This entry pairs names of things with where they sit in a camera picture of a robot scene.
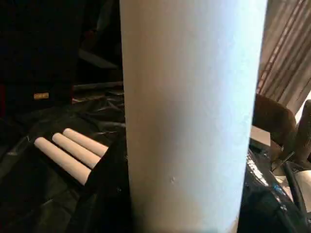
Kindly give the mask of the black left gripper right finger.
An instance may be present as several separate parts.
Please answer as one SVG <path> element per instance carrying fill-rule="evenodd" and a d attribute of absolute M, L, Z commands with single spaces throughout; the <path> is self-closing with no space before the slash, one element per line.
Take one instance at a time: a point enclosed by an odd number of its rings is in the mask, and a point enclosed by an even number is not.
<path fill-rule="evenodd" d="M 264 191 L 243 196 L 239 232 L 241 233 L 297 233 L 298 222 L 271 192 Z"/>

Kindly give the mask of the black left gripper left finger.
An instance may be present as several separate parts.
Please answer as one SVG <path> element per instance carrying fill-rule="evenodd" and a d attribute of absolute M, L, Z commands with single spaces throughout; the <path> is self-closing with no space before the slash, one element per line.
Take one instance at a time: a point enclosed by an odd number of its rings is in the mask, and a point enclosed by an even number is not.
<path fill-rule="evenodd" d="M 72 233 L 130 232 L 125 135 L 119 135 L 91 171 L 70 220 Z"/>

